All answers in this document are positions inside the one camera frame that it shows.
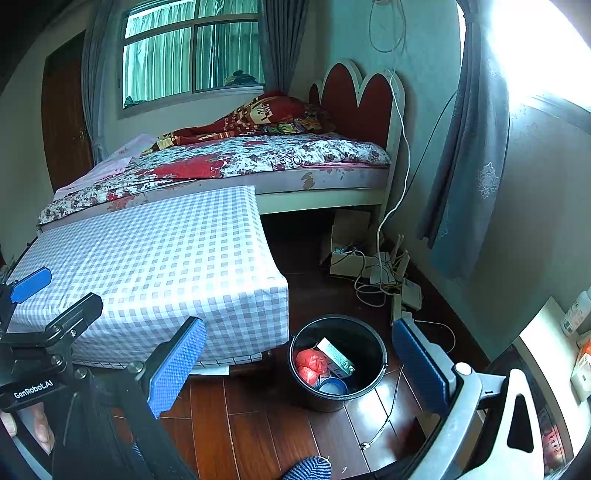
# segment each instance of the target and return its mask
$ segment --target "screw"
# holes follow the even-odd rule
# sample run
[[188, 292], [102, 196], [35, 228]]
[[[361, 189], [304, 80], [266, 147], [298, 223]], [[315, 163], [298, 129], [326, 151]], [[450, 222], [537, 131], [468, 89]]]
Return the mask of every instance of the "screw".
[[464, 362], [456, 364], [456, 370], [462, 375], [470, 375], [472, 373], [472, 367]]
[[86, 378], [86, 375], [88, 374], [88, 369], [81, 367], [81, 368], [77, 368], [76, 371], [74, 372], [74, 378], [77, 380], [82, 380], [84, 378]]
[[144, 363], [139, 360], [134, 360], [127, 366], [127, 370], [133, 374], [138, 374], [144, 369]]

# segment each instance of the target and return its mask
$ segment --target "red headboard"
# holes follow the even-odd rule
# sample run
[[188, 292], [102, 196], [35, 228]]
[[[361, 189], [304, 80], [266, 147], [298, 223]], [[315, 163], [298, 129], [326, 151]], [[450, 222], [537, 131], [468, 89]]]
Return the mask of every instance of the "red headboard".
[[[363, 82], [361, 78], [355, 64], [340, 60], [329, 70], [320, 89], [318, 84], [312, 85], [309, 102], [321, 105], [329, 112], [338, 133], [380, 145], [389, 150], [395, 161], [400, 141], [400, 119], [393, 108], [389, 76], [374, 73]], [[397, 92], [398, 106], [404, 112], [404, 90], [395, 74], [392, 87]]]

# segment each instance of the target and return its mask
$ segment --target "gingham tablecloth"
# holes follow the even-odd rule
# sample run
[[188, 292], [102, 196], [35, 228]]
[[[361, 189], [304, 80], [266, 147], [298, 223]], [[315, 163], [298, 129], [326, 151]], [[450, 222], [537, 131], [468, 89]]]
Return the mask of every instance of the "gingham tablecloth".
[[10, 332], [43, 330], [89, 292], [101, 317], [74, 360], [144, 360], [188, 316], [207, 326], [200, 360], [253, 355], [288, 340], [287, 281], [265, 239], [252, 186], [195, 193], [42, 233], [9, 281], [40, 267], [51, 284], [19, 305]]

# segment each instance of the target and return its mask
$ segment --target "hand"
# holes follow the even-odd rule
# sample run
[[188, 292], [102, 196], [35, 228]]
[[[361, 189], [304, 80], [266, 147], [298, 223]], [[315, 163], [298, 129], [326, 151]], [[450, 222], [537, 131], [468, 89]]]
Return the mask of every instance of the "hand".
[[[29, 410], [33, 415], [34, 421], [34, 437], [37, 443], [45, 450], [46, 453], [50, 453], [53, 450], [53, 446], [56, 442], [53, 432], [47, 421], [47, 416], [43, 410], [43, 403], [37, 403], [32, 407], [27, 407], [24, 410]], [[14, 418], [9, 413], [0, 411], [0, 419], [4, 424], [8, 434], [14, 437], [17, 434], [17, 424]]]

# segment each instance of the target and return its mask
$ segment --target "wooden floor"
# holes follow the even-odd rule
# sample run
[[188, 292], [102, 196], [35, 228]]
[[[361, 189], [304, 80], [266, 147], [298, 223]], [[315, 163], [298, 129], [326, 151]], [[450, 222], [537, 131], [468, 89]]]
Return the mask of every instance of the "wooden floor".
[[[289, 283], [290, 332], [296, 333], [326, 313], [364, 320], [387, 346], [387, 374], [376, 389], [334, 413], [318, 413], [300, 406], [300, 389], [289, 376], [285, 346], [274, 350], [273, 368], [261, 369], [254, 375], [191, 377], [161, 422], [181, 456], [202, 480], [274, 480], [311, 455], [330, 457], [333, 478], [348, 478], [375, 471], [414, 453], [420, 446], [415, 439], [414, 421], [421, 411], [420, 401], [402, 376], [387, 428], [368, 450], [362, 452], [359, 448], [359, 443], [371, 440], [387, 418], [400, 364], [389, 341], [389, 304], [380, 309], [363, 305], [355, 297], [351, 281], [329, 277], [319, 267], [317, 224], [323, 220], [322, 213], [319, 215], [316, 223], [303, 222], [298, 214], [264, 218], [269, 247]], [[417, 276], [417, 281], [423, 281], [420, 273]], [[421, 314], [436, 316], [435, 321], [442, 321], [441, 316], [454, 316], [434, 292], [425, 290], [433, 299], [431, 308], [436, 305], [437, 310], [430, 312], [426, 295]], [[466, 337], [461, 326], [452, 327], [459, 330], [459, 340]], [[444, 348], [451, 346], [447, 332], [435, 329], [425, 333]], [[486, 362], [476, 347], [458, 348], [453, 356], [456, 361], [477, 364], [477, 368]], [[120, 435], [131, 441], [125, 419], [116, 417], [115, 422]]]

